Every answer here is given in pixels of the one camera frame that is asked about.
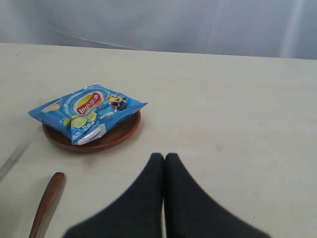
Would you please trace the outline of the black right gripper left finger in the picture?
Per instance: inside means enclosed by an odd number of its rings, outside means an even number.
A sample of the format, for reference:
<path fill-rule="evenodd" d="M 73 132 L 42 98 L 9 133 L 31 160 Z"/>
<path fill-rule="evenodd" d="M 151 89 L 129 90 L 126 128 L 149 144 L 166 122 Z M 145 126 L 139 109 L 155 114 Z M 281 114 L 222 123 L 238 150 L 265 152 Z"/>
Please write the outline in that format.
<path fill-rule="evenodd" d="M 131 186 L 108 207 L 69 228 L 65 238 L 162 237 L 164 158 L 153 153 Z"/>

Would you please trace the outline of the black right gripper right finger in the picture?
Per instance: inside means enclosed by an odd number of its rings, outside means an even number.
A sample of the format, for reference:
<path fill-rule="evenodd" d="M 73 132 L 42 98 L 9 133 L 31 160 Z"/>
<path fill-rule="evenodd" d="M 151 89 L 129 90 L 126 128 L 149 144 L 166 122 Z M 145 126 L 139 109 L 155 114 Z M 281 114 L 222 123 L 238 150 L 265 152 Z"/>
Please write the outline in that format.
<path fill-rule="evenodd" d="M 178 154 L 164 162 L 164 216 L 168 238 L 267 238 L 213 200 L 192 178 Z"/>

